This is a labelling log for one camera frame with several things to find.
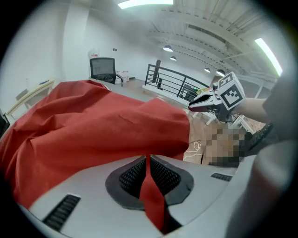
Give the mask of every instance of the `ceiling light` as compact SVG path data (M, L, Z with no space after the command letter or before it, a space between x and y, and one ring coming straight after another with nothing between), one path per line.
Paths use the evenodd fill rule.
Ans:
M283 69L281 68L278 60L276 59L275 55L271 51L271 49L267 46L265 41L262 38L256 39L255 42L260 46L260 48L264 51L264 53L267 55L271 63L273 64L276 72L280 76L283 72Z
M119 3L118 6L121 9L125 9L128 7L135 7L140 5L148 5L148 4L169 4L173 5L173 0L129 0L126 2Z
M218 75L224 77L225 76L225 72L222 69L219 69L216 71Z
M166 45L163 49L168 52L173 52L173 49L170 45Z

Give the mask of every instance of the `white cable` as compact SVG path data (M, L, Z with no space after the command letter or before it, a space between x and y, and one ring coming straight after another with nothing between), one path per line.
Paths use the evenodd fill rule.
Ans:
M188 153L191 153L191 152L198 152L198 151L200 150L200 148L201 148L201 144L199 144L197 141L195 141L195 142L194 142L194 149L195 149L195 151L186 151L186 152L188 152ZM202 155L202 154L188 155L188 156L185 156L185 157L183 158L183 160L184 160L185 158L187 158L187 157L193 157L193 156L195 156L195 155Z

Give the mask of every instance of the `black railing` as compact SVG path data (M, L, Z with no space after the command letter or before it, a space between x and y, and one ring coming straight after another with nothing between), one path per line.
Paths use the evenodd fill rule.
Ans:
M170 92L187 101L197 96L198 89L209 87L188 75L156 65L148 65L145 85Z

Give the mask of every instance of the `office chair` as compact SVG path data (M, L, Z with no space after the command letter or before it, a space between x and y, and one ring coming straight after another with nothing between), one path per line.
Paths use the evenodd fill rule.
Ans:
M116 74L115 59L113 58L93 58L90 59L91 78L115 84L116 76L121 79L123 87L123 78Z

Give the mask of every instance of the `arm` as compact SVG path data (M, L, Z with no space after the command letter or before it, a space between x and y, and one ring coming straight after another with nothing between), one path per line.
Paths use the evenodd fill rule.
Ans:
M239 113L250 119L268 123L269 118L263 108L263 103L265 101L266 99L247 98L244 102L234 108L233 113Z

